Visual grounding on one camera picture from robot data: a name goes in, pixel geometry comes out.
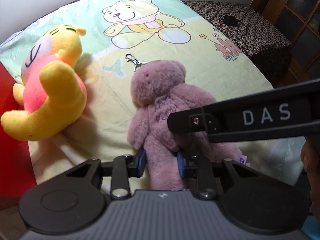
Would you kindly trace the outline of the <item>person's right hand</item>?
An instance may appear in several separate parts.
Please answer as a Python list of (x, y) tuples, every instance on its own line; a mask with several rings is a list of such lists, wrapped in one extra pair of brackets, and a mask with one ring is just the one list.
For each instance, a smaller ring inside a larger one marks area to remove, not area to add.
[(308, 137), (302, 147), (300, 158), (303, 162), (304, 170), (308, 176), (308, 180), (311, 186), (311, 210), (313, 215), (319, 220), (319, 136)]

